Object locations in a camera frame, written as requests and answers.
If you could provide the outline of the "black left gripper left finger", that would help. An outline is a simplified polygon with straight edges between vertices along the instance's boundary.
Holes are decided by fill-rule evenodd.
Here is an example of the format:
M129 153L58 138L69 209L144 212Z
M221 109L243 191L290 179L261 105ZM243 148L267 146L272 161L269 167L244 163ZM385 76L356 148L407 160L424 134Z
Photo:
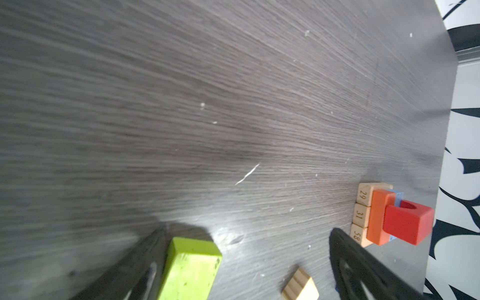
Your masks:
M166 231L158 228L73 300L156 300L167 251Z

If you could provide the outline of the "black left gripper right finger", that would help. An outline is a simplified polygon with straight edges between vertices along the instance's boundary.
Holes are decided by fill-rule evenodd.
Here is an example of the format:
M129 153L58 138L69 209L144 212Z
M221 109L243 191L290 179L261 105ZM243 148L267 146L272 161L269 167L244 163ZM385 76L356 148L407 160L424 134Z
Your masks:
M390 271L342 229L329 236L332 272L342 300L422 300L424 296Z

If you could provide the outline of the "green wood block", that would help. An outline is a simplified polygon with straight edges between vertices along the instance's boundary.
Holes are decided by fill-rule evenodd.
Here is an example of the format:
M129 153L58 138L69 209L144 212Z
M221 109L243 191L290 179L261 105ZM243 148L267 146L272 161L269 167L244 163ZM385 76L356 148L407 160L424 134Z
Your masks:
M223 256L212 241L174 237L168 247L160 300L207 300Z

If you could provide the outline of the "natural wood bar block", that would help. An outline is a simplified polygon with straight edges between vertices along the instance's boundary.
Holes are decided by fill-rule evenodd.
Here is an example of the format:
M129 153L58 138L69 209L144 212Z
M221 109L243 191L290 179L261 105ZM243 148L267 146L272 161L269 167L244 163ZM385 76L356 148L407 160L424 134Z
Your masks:
M385 182L361 182L357 190L356 202L360 205L370 207L374 190L392 190L393 185Z
M351 224L350 236L363 248L368 247L373 243L367 238L367 235L368 235L367 227L361 227L355 223Z
M354 205L352 223L361 228L367 228L370 222L370 212L371 207L356 203Z

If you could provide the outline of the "red arch wood block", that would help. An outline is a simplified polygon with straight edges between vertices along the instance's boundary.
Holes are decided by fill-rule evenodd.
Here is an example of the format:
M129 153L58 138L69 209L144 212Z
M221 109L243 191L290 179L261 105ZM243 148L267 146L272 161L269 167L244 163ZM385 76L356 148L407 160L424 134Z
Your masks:
M400 206L386 207L382 229L411 245L419 245L433 230L435 210L416 202L402 200Z

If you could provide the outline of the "orange rectangular wood block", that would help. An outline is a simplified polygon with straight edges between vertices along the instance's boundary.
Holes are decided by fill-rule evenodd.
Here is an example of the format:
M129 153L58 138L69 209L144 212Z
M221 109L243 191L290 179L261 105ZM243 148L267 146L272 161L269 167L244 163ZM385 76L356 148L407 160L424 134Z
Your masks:
M390 234L384 231L383 225L385 221L386 208L388 206L394 206L395 201L395 192L377 189L372 193L367 239L378 246L385 245L390 241Z

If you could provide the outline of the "light blue rectangular block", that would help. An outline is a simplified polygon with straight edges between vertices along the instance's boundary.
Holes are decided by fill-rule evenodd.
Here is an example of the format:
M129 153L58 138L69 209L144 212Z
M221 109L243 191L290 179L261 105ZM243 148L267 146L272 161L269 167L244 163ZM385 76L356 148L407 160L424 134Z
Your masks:
M404 200L405 193L404 193L404 192L397 191L397 190L394 190L394 189L389 189L388 191L390 191L390 192L392 192L392 193L395 194L394 206L400 207L400 206L401 206L401 201ZM396 240L396 239L397 239L396 236L390 235L390 237L389 237L389 242L390 242L390 241L394 241L394 240Z

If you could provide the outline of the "ribbed natural wood square block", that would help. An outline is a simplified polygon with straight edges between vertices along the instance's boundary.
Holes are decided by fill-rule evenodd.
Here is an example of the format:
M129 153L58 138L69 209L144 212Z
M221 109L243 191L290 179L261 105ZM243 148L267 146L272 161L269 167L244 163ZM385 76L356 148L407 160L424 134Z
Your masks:
M284 300L318 300L320 294L312 277L299 267L281 293Z

